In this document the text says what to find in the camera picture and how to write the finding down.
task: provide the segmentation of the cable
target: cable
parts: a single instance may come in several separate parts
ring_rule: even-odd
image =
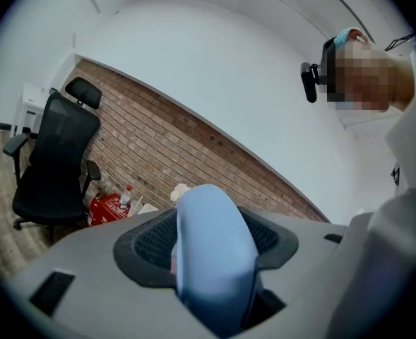
[[[399,46],[399,45],[401,45],[402,43],[404,43],[404,42],[406,42],[406,41],[408,41],[408,40],[412,39],[414,36],[415,36],[415,34],[409,34],[409,35],[406,35],[405,37],[400,37],[399,39],[394,39],[394,40],[390,43],[390,45],[389,45],[389,46],[387,46],[384,50],[385,50],[386,52],[388,52],[389,50],[392,50],[393,48],[395,48],[395,47],[396,47],[396,43],[397,43],[397,42],[401,42],[400,44],[398,44],[398,45],[397,45],[397,46]]]

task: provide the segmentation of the black office chair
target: black office chair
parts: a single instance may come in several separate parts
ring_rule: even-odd
[[[82,104],[97,109],[101,91],[82,78],[72,80],[65,91],[78,103],[59,93],[49,97],[38,139],[29,157],[31,166],[21,178],[19,152],[28,137],[18,134],[4,146],[4,153],[13,157],[18,185],[13,211],[21,218],[15,220],[13,227],[20,230],[23,222],[48,225],[51,242],[54,225],[74,226],[85,218],[87,209],[82,203],[83,197],[90,182],[101,179],[99,167],[87,160],[88,175],[81,193],[78,178],[83,153],[100,127],[99,118]]]

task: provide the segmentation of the headset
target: headset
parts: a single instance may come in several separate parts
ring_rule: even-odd
[[[405,37],[394,39],[385,51],[388,52],[393,48],[411,40],[415,34],[409,34]],[[335,68],[335,43],[334,37],[327,40],[322,47],[321,64],[310,64],[304,62],[300,65],[300,78],[305,89],[305,95],[310,103],[317,101],[316,84],[325,85],[326,92],[331,101],[343,101],[343,95],[335,92],[335,74],[327,74],[327,70],[334,71]]]

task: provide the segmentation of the black mesh panel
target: black mesh panel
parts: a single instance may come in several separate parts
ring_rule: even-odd
[[[99,127],[93,113],[54,93],[44,109],[30,164],[52,174],[79,177],[83,153]]]
[[[176,213],[163,220],[136,241],[137,254],[149,263],[170,271],[170,258],[177,241]]]
[[[248,218],[245,215],[242,215],[242,217],[244,218],[244,221],[250,230],[251,236],[253,237],[253,240],[255,241],[258,254],[260,255],[264,254],[265,252],[277,246],[278,235],[276,232],[267,228],[266,226],[259,223],[258,221]]]

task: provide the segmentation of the red box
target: red box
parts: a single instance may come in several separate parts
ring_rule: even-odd
[[[112,194],[104,198],[100,198],[98,194],[90,205],[88,213],[88,226],[103,225],[111,221],[121,220],[128,217],[129,205],[120,210],[120,197]]]

